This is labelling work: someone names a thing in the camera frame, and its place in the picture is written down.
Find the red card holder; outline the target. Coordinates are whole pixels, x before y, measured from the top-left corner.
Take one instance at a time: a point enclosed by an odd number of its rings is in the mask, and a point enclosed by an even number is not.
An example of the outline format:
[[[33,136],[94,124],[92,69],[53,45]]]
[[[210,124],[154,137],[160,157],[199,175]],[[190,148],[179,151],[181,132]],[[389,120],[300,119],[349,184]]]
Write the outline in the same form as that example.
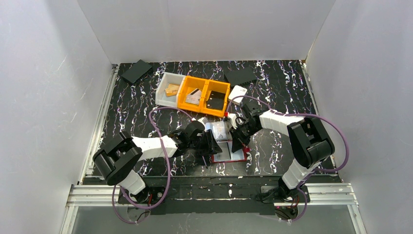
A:
[[[213,163],[242,162],[247,160],[248,148],[232,152],[232,141],[218,142],[218,146],[222,149],[222,152],[212,156]]]

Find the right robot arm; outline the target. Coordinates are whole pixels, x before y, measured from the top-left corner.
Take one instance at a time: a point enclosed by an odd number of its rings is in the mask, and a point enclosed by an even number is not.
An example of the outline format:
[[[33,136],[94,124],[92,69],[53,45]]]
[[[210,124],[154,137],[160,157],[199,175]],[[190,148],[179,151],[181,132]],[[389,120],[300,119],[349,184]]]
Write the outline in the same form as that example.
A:
[[[288,117],[250,104],[243,105],[242,112],[242,117],[225,114],[230,126],[232,152],[248,146],[251,137],[262,129],[289,137],[294,159],[270,195],[282,198],[293,196],[305,178],[335,152],[335,146],[318,117]]]

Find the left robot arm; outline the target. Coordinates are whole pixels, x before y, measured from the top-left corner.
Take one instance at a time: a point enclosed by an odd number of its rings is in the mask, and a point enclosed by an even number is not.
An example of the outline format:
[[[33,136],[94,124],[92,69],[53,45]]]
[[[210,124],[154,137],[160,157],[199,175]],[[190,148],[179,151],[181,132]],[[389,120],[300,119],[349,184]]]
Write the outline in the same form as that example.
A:
[[[93,161],[107,185],[119,185],[130,194],[137,195],[146,187],[142,177],[134,171],[139,161],[178,157],[187,151],[193,151],[196,156],[212,156],[222,152],[222,149],[213,132],[194,120],[186,128],[162,137],[139,138],[121,132],[94,154]]]

